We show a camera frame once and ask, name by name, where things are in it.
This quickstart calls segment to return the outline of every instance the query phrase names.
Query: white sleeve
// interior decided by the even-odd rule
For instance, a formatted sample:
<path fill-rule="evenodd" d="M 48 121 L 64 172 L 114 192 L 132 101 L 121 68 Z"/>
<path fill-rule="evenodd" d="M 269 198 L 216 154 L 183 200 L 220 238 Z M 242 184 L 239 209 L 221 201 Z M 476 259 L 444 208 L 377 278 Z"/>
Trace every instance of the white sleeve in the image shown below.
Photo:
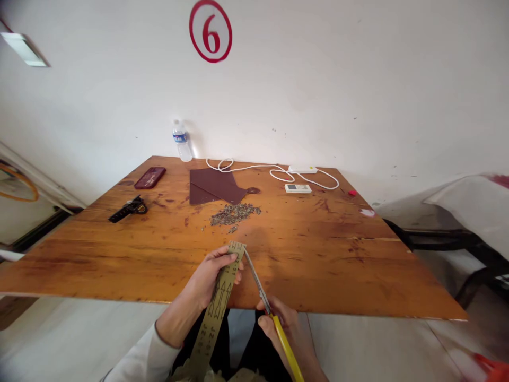
<path fill-rule="evenodd" d="M 103 381 L 164 382 L 179 352 L 159 338 L 154 324 Z"/>

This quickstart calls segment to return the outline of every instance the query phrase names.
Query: small red item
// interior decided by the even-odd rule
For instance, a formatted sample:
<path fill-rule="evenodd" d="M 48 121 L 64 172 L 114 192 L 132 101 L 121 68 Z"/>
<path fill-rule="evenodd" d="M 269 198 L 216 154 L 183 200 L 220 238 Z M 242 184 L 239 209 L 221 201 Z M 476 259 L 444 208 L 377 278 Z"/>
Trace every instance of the small red item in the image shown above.
<path fill-rule="evenodd" d="M 164 167 L 150 167 L 139 181 L 136 182 L 134 188 L 153 188 L 165 172 L 166 169 Z"/>
<path fill-rule="evenodd" d="M 473 358 L 481 366 L 488 377 L 486 382 L 507 382 L 509 381 L 509 364 L 492 361 L 485 356 L 475 353 Z"/>

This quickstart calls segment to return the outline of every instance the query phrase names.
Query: red circle sign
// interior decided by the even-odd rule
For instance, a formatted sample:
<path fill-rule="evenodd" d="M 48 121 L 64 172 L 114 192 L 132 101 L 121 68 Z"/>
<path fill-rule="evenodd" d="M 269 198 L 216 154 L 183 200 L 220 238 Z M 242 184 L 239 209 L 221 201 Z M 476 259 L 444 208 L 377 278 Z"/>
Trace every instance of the red circle sign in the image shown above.
<path fill-rule="evenodd" d="M 205 61 L 216 63 L 228 57 L 232 48 L 232 26 L 214 0 L 200 0 L 194 5 L 189 18 L 189 34 L 196 51 Z"/>

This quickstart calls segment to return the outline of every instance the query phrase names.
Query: water bottle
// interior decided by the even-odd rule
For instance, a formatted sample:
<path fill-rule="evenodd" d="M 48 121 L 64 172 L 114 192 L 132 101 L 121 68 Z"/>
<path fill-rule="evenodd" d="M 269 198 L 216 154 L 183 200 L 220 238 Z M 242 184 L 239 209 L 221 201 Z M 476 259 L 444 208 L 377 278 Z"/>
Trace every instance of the water bottle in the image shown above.
<path fill-rule="evenodd" d="M 173 139 L 177 143 L 179 155 L 182 162 L 189 162 L 192 159 L 191 148 L 189 147 L 188 137 L 184 123 L 175 119 L 173 121 Z"/>

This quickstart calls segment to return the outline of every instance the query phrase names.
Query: white cloth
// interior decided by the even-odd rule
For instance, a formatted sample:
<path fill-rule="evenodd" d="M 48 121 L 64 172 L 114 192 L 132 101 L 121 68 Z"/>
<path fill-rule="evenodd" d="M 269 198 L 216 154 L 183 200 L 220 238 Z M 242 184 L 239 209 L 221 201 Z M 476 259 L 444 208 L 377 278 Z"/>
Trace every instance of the white cloth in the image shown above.
<path fill-rule="evenodd" d="M 164 382 L 180 353 L 166 345 L 155 324 L 106 375 L 104 382 Z"/>
<path fill-rule="evenodd" d="M 448 210 L 465 228 L 509 259 L 509 189 L 487 176 L 459 179 L 424 200 Z"/>

